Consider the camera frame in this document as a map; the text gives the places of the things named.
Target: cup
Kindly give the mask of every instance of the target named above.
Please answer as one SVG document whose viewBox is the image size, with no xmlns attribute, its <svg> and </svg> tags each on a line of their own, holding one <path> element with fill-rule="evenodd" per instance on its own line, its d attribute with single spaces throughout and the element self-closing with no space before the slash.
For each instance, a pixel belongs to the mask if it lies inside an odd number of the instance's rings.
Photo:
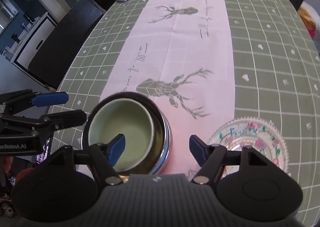
<svg viewBox="0 0 320 227">
<path fill-rule="evenodd" d="M 109 143 L 118 134 L 124 134 L 125 149 L 114 166 L 117 172 L 128 171 L 139 165 L 150 152 L 155 129 L 148 110 L 129 98 L 114 99 L 94 115 L 88 131 L 89 146 Z"/>
</svg>

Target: glass plate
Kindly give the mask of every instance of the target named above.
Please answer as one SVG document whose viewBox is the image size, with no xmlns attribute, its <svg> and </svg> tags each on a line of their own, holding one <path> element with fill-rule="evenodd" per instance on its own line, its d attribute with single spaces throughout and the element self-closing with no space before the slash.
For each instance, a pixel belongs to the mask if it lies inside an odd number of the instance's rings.
<svg viewBox="0 0 320 227">
<path fill-rule="evenodd" d="M 227 150 L 241 151 L 252 146 L 284 172 L 288 172 L 289 156 L 284 139 L 273 124 L 261 118 L 239 118 L 219 128 L 208 144 L 220 144 Z M 239 166 L 226 166 L 223 177 L 237 172 Z"/>
</svg>

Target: screw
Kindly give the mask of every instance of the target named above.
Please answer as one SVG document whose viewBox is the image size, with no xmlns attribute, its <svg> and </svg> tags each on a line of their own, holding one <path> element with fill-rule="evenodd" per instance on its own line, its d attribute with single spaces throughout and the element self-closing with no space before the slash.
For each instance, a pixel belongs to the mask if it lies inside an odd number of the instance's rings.
<svg viewBox="0 0 320 227">
<path fill-rule="evenodd" d="M 106 178 L 106 183 L 109 185 L 117 185 L 117 184 L 120 184 L 121 182 L 122 182 L 121 178 L 117 176 L 110 176 Z"/>
<path fill-rule="evenodd" d="M 193 182 L 195 182 L 196 184 L 207 184 L 209 182 L 209 178 L 199 175 L 193 179 Z"/>
<path fill-rule="evenodd" d="M 36 130 L 34 130 L 33 132 L 31 132 L 31 135 L 34 136 L 34 137 L 36 137 L 36 136 L 39 135 L 39 133 L 38 133 Z"/>
</svg>

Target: heart pattern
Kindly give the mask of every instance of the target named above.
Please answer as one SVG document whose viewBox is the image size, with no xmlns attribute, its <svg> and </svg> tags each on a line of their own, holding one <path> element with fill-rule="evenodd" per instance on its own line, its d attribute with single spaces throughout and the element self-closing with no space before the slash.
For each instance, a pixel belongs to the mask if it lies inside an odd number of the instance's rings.
<svg viewBox="0 0 320 227">
<path fill-rule="evenodd" d="M 249 76 L 247 74 L 244 74 L 242 76 L 242 79 L 248 82 L 249 81 Z"/>
</svg>

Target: green tablecloth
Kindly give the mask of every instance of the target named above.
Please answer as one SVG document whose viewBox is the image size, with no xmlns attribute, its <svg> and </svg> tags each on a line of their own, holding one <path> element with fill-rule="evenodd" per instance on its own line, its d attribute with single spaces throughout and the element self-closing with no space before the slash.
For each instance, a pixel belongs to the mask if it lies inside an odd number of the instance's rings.
<svg viewBox="0 0 320 227">
<path fill-rule="evenodd" d="M 99 102 L 117 57 L 148 0 L 115 3 L 81 48 L 59 91 L 65 105 L 50 113 L 83 109 Z M 312 226 L 320 209 L 320 59 L 288 0 L 225 0 L 235 66 L 235 118 L 262 117 L 282 132 L 289 172 L 303 189 L 297 214 Z M 58 131 L 52 151 L 64 144 L 80 149 L 82 127 Z"/>
</svg>

